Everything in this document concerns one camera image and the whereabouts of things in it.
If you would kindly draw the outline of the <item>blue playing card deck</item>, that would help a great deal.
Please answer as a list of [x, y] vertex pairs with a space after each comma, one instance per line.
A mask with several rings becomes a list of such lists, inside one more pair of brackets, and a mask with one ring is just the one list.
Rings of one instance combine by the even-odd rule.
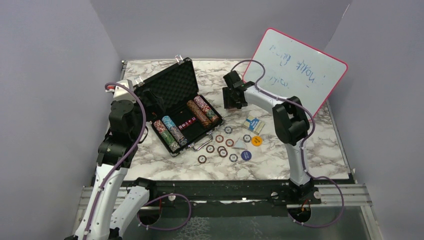
[[245, 129], [249, 130], [250, 132], [255, 133], [256, 135], [259, 135], [265, 126], [265, 122], [260, 120], [257, 117], [248, 115], [245, 121], [243, 122], [242, 126]]

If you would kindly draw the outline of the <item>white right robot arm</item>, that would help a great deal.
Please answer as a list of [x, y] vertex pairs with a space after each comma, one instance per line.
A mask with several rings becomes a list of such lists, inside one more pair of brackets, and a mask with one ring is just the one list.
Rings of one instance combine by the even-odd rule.
[[225, 109], [241, 109], [252, 104], [272, 114], [275, 134], [284, 143], [288, 156], [289, 199], [296, 204], [302, 203], [314, 187], [304, 150], [310, 129], [308, 111], [298, 97], [273, 95], [257, 83], [244, 82], [235, 70], [224, 75], [223, 79], [226, 83], [222, 89]]

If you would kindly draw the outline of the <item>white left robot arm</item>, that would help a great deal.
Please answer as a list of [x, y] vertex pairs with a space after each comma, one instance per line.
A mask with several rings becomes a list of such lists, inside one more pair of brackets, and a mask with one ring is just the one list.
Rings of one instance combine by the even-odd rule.
[[114, 98], [109, 131], [98, 147], [94, 186], [85, 213], [70, 240], [120, 240], [143, 205], [157, 200], [156, 183], [140, 178], [129, 196], [116, 207], [120, 187], [146, 129], [141, 100], [129, 91]]

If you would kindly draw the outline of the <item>clear triangular all-in button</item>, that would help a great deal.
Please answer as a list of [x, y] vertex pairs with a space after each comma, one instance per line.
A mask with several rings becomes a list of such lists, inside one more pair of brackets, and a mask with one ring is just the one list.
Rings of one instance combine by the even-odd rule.
[[233, 149], [238, 149], [238, 150], [246, 150], [247, 149], [247, 145], [246, 145], [246, 143], [241, 138], [239, 138], [234, 143], [234, 146], [232, 148]]

